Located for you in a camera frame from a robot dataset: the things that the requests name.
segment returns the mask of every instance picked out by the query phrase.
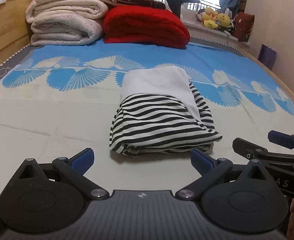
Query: bed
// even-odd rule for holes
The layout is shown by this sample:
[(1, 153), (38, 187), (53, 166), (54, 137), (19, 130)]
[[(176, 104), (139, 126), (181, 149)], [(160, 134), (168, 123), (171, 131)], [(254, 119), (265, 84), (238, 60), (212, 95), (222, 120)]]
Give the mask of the bed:
[(86, 147), (95, 163), (85, 176), (109, 192), (175, 192), (198, 178), (189, 153), (131, 158), (109, 151), (122, 79), (133, 69), (176, 65), (187, 72), (223, 136), (212, 157), (246, 163), (232, 150), (236, 137), (294, 154), (267, 139), (270, 130), (294, 134), (294, 94), (251, 55), (197, 37), (186, 49), (103, 40), (31, 47), (24, 19), (30, 2), (0, 5), (0, 193), (25, 158), (48, 163)]

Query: red blanket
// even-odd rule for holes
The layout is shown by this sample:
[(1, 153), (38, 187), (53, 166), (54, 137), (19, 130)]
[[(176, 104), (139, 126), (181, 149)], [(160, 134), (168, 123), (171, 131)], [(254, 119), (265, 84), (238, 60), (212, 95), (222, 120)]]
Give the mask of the red blanket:
[(105, 43), (152, 43), (183, 48), (189, 32), (172, 12), (134, 5), (111, 9), (103, 22)]

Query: metal pivot bolt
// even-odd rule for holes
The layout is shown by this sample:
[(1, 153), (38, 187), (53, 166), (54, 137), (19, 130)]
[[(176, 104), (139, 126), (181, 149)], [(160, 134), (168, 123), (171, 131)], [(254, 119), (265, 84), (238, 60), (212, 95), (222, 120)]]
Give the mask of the metal pivot bolt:
[(182, 198), (191, 198), (192, 196), (194, 196), (194, 194), (195, 193), (189, 189), (182, 189), (178, 192), (178, 195)]
[(90, 194), (94, 197), (104, 197), (107, 194), (107, 191), (102, 188), (93, 189)]

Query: red cushion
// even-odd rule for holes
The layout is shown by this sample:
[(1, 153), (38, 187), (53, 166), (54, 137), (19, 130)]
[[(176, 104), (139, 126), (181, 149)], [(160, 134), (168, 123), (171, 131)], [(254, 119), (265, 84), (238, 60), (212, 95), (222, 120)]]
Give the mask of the red cushion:
[(181, 20), (168, 10), (122, 5), (111, 9), (103, 22), (105, 43), (152, 43), (183, 48), (190, 35)]
[(255, 21), (255, 15), (239, 12), (235, 17), (235, 31), (233, 36), (239, 41), (248, 41)]

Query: blue gripper pad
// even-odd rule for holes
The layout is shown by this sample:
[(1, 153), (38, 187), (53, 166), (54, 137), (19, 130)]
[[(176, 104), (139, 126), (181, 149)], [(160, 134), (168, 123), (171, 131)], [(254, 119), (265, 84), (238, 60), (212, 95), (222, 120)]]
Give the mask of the blue gripper pad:
[(191, 151), (190, 161), (192, 166), (201, 174), (202, 176), (213, 169), (216, 165), (216, 160), (208, 156), (206, 153), (199, 149), (194, 149)]
[(294, 149), (294, 136), (271, 130), (268, 133), (268, 140), (288, 149)]
[(86, 148), (80, 153), (76, 154), (68, 160), (68, 164), (71, 168), (76, 170), (81, 175), (84, 175), (86, 171), (94, 164), (95, 155), (91, 148)]

